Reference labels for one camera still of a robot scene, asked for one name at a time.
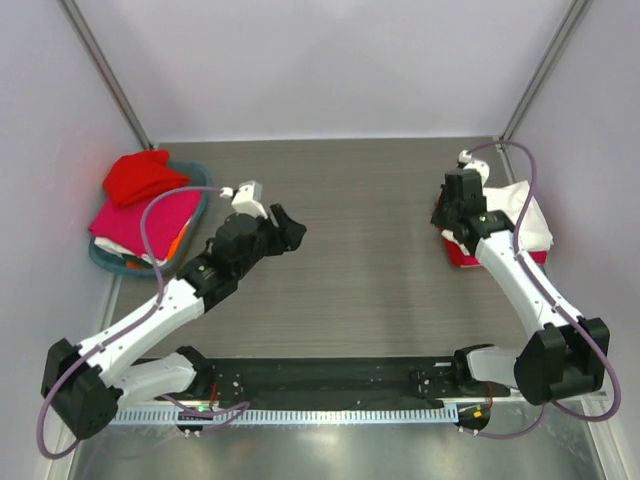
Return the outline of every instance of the folded cloth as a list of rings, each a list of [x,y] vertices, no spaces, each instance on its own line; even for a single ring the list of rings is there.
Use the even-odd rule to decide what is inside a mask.
[[[473,165],[469,164],[465,168],[477,170],[482,177],[482,183],[484,185],[484,182],[486,182],[489,176],[488,166],[485,162],[479,160],[475,160],[472,163]],[[524,206],[524,201],[529,194],[529,182],[518,182],[502,188],[483,187],[482,193],[487,197],[487,210],[489,212],[492,210],[502,210],[515,224]],[[442,236],[456,243],[463,254],[467,256],[470,255],[464,245],[460,245],[455,240],[453,232],[443,230]],[[522,221],[522,227],[520,228],[520,245],[528,252],[547,252],[551,249],[552,244],[553,236],[542,214],[542,210],[540,210],[540,205],[538,205],[534,197],[531,199],[527,213]]]
[[[156,258],[166,259],[171,243],[195,213],[201,192],[183,192],[163,198],[147,216],[147,235]],[[152,199],[142,200],[126,208],[117,208],[107,198],[89,226],[94,237],[105,237],[131,251],[136,257],[146,253],[140,235],[140,219]]]
[[[178,236],[173,240],[173,242],[171,242],[167,258],[156,258],[158,265],[163,266],[175,257],[176,252],[182,243],[182,239],[189,228],[190,222],[191,219],[187,221],[184,227],[182,227],[182,230],[180,230]],[[131,262],[137,264],[137,267],[151,268],[151,258],[149,258],[149,255],[146,253],[138,257],[134,255],[131,250],[124,248],[122,245],[118,245],[116,242],[109,240],[106,237],[96,237],[93,243],[96,247],[101,248],[105,252],[127,260],[127,266],[130,266],[129,263]]]
[[[125,155],[113,164],[102,186],[114,205],[123,208],[188,185],[189,177],[167,167],[168,161],[169,152],[166,150],[145,150]]]

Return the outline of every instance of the cable clip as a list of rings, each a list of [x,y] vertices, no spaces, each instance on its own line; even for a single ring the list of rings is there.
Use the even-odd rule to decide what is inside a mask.
[[[458,162],[464,163],[465,165],[471,160],[473,160],[473,157],[469,153],[469,150],[463,150],[460,152],[460,155],[458,155]]]
[[[235,191],[230,187],[222,187],[220,189],[220,198],[233,198],[235,196]]]
[[[522,239],[521,239],[521,238],[518,238],[518,251],[517,251],[517,252],[514,252],[514,256],[515,256],[516,258],[517,258],[517,257],[522,258],[522,256],[523,256],[525,253],[529,253],[529,252],[527,251],[527,249],[526,249],[526,248],[524,248],[524,247],[522,246],[522,243],[523,243],[523,242],[522,242]]]
[[[562,302],[562,297],[557,297],[557,298],[554,300],[553,307],[551,307],[551,309],[552,309],[554,312],[557,312],[557,311],[558,311],[558,307],[562,307],[562,305],[560,305],[560,302]]]

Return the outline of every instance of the white cloth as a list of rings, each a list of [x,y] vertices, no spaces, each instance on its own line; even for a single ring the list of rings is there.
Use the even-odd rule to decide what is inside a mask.
[[[123,255],[131,255],[134,257],[136,256],[131,250],[127,250],[123,246],[118,245],[116,242],[109,240],[106,237],[96,237],[96,239],[94,240],[94,243],[96,247],[101,248],[105,252],[120,258],[122,258]],[[151,258],[149,258],[149,255],[147,255],[146,253],[142,254],[142,257],[139,257],[139,258],[151,264]],[[160,266],[163,266],[165,263],[167,263],[166,259],[158,258],[156,260],[158,262],[158,265]]]
[[[482,177],[482,183],[488,178],[488,166],[485,162],[474,160],[465,168],[478,170]],[[483,188],[482,192],[487,197],[487,211],[502,210],[514,223],[522,211],[524,201],[529,194],[529,182],[523,181],[508,185],[502,188]],[[450,230],[443,230],[442,236],[447,240],[456,243],[462,253],[470,255],[469,251],[460,245]],[[522,227],[520,228],[520,245],[529,252],[546,252],[553,245],[553,236],[549,231],[547,221],[540,210],[540,205],[535,197],[531,199],[527,213],[524,216]]]

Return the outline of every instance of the metal floor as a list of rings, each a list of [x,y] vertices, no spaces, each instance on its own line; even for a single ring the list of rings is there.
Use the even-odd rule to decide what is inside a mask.
[[[496,432],[521,430],[539,413],[520,403],[492,411]],[[71,478],[605,480],[588,432],[555,408],[533,433],[509,441],[451,425],[239,427],[189,439],[170,427],[110,427],[83,443]]]
[[[210,357],[451,354],[496,343],[521,348],[524,330],[483,270],[450,266],[429,225],[444,172],[486,138],[238,142],[168,145],[206,165],[217,185],[255,179],[264,203],[282,203],[308,226],[298,252],[264,259],[238,292],[154,347],[193,345]],[[506,182],[495,151],[490,185]],[[204,247],[231,209],[214,199],[191,247]],[[152,281],[122,282],[114,320],[153,295]],[[516,431],[536,409],[496,404],[492,431]],[[115,480],[603,479],[588,428],[549,409],[534,434],[474,439],[451,426],[237,428],[175,440],[136,460],[174,429],[108,428],[85,442],[73,478]]]

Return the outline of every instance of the pink cloth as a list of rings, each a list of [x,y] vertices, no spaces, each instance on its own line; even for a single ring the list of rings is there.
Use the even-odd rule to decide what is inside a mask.
[[[160,200],[153,207],[147,216],[147,234],[156,258],[167,258],[171,242],[195,213],[201,195],[201,192],[177,193]],[[107,199],[89,226],[89,231],[96,237],[108,238],[139,257],[146,253],[140,235],[140,219],[152,200],[148,198],[125,208],[117,208]]]

